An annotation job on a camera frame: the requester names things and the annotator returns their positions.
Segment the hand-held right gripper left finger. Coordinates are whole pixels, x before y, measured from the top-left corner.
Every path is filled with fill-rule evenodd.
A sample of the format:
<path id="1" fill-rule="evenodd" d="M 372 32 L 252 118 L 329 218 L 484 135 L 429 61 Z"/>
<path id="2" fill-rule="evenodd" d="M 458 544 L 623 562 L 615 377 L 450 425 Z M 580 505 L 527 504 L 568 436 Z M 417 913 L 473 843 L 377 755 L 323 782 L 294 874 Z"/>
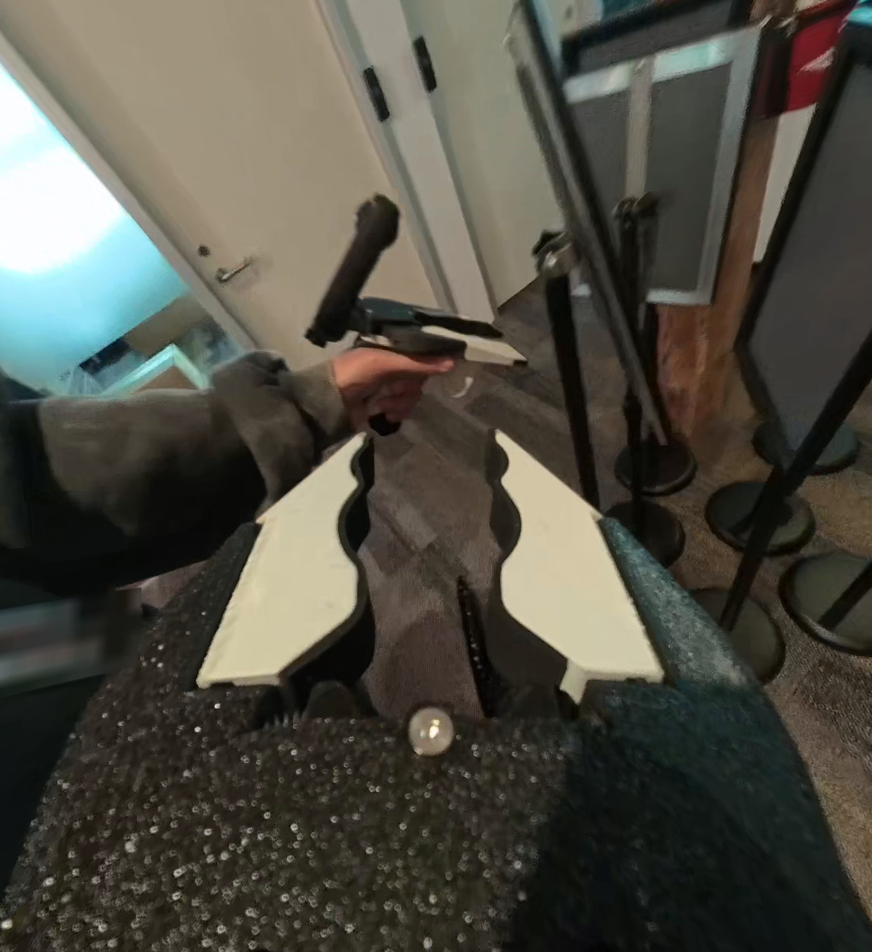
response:
<path id="1" fill-rule="evenodd" d="M 258 519 L 197 671 L 198 688 L 359 682 L 374 654 L 359 556 L 371 529 L 373 483 L 373 442 L 360 433 Z"/>

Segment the cardboard box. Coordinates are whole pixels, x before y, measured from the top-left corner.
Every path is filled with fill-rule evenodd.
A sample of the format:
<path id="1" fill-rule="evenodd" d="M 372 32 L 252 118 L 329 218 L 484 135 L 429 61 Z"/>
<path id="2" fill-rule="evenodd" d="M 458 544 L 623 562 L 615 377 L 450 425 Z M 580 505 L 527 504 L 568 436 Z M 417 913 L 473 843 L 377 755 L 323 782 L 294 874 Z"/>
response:
<path id="1" fill-rule="evenodd" d="M 197 389 L 245 353 L 194 296 L 181 295 L 60 375 L 55 396 L 125 396 L 145 389 Z"/>

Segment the cluster of black round-base stands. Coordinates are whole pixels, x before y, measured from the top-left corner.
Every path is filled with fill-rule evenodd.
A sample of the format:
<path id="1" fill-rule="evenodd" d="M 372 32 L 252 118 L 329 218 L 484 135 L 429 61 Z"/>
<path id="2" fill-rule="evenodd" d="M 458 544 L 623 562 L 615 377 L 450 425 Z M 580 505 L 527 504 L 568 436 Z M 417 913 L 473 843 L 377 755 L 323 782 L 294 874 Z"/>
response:
<path id="1" fill-rule="evenodd" d="M 641 279 L 647 268 L 648 251 L 653 245 L 657 231 L 658 197 L 647 193 L 641 197 L 622 199 L 614 212 L 621 234 L 621 302 L 622 330 L 634 333 L 636 370 L 643 370 L 644 340 L 646 331 L 636 325 L 635 312 L 646 304 L 646 292 L 641 289 Z M 568 292 L 568 273 L 576 267 L 575 260 L 582 261 L 582 252 L 573 243 L 570 232 L 542 231 L 532 254 L 536 268 L 545 278 L 547 294 L 557 291 L 556 285 L 564 285 Z M 738 518 L 729 529 L 745 530 L 746 538 L 741 547 L 741 562 L 729 589 L 695 589 L 694 601 L 717 622 L 726 633 L 736 654 L 752 671 L 761 684 L 772 681 L 779 673 L 786 658 L 786 643 L 769 613 L 751 597 L 754 581 L 777 527 L 787 498 L 792 498 L 799 485 L 811 474 L 816 463 L 836 438 L 836 433 L 855 405 L 859 394 L 872 377 L 872 365 L 863 370 L 857 364 L 846 373 L 844 380 L 834 388 L 823 410 L 816 415 L 805 431 L 798 448 L 781 456 L 778 465 L 771 470 L 766 482 L 761 484 L 753 499 L 752 508 L 744 518 Z M 629 520 L 636 527 L 636 534 L 646 547 L 648 536 L 644 534 L 644 506 L 642 478 L 637 473 L 644 462 L 644 439 L 642 436 L 642 401 L 629 389 L 625 398 L 625 419 L 628 425 L 628 448 L 633 453 L 636 475 L 630 490 L 634 506 Z"/>

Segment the white door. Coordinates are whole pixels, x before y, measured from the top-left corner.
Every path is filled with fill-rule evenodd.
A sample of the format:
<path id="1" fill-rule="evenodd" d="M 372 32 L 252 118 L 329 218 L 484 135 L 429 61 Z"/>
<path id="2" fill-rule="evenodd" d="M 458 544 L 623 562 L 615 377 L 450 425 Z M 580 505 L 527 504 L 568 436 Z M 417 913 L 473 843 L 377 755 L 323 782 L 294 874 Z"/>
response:
<path id="1" fill-rule="evenodd" d="M 254 343 L 323 360 L 354 212 L 398 198 L 316 2 L 0 1 L 0 31 Z"/>

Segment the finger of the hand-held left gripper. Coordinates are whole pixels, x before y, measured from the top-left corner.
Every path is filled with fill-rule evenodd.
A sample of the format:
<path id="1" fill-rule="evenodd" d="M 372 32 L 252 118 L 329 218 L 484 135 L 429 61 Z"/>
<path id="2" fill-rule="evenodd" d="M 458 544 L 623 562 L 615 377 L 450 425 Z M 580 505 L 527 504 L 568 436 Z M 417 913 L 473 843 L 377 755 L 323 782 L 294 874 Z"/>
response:
<path id="1" fill-rule="evenodd" d="M 478 363 L 501 367 L 527 365 L 525 356 L 513 346 L 501 340 L 465 338 L 458 341 L 458 359 L 466 363 Z"/>
<path id="2" fill-rule="evenodd" d="M 493 323 L 467 318 L 445 311 L 418 311 L 417 323 L 421 327 L 435 327 L 456 334 L 492 340 L 501 340 L 503 334 Z"/>

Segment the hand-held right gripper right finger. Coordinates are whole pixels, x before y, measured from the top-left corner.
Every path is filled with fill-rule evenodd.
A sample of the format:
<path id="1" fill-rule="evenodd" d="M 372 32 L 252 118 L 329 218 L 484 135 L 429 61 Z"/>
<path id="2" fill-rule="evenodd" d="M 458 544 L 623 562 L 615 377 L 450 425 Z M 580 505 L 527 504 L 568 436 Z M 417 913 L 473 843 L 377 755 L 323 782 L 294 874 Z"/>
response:
<path id="1" fill-rule="evenodd" d="M 512 686 L 662 684 L 666 672 L 623 580 L 601 512 L 501 430 L 487 441 L 490 530 L 499 548 L 488 656 Z"/>

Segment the person's left hand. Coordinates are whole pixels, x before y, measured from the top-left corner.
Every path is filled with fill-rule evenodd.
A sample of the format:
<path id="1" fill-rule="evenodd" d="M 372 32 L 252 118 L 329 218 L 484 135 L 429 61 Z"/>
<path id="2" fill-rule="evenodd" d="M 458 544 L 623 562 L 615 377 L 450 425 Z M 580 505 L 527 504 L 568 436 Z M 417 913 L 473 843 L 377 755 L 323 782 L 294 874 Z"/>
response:
<path id="1" fill-rule="evenodd" d="M 429 380 L 451 372 L 456 361 L 444 356 L 408 356 L 357 349 L 329 362 L 330 376 L 354 430 L 371 427 L 382 416 L 398 425 L 415 411 Z"/>

